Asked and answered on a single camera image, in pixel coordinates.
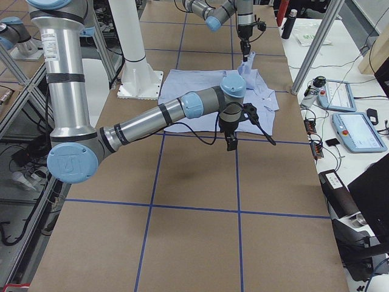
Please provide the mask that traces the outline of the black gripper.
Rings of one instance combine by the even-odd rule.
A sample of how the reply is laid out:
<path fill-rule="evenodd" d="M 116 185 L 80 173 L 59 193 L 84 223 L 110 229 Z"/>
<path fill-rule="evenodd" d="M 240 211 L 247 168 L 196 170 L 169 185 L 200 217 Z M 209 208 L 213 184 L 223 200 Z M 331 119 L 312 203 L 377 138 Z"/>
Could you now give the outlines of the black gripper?
<path fill-rule="evenodd" d="M 235 151 L 237 149 L 236 133 L 234 131 L 225 131 L 224 137 L 227 143 L 227 151 Z"/>
<path fill-rule="evenodd" d="M 250 37 L 252 36 L 252 29 L 239 29 L 240 47 L 243 59 L 247 60 L 250 54 L 251 45 Z"/>

